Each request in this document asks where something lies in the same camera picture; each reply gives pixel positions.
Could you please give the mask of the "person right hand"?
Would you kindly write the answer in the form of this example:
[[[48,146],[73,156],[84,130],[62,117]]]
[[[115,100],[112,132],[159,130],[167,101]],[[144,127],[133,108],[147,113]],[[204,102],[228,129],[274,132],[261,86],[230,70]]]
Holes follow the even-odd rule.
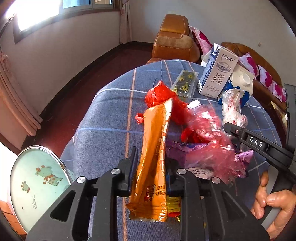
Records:
[[[267,205],[280,208],[277,217],[267,228],[270,239],[274,240],[295,212],[295,194],[285,189],[268,195],[266,192],[268,181],[268,171],[264,171],[260,178],[260,185],[257,189],[251,212],[257,219],[261,219],[264,216],[264,208]]]

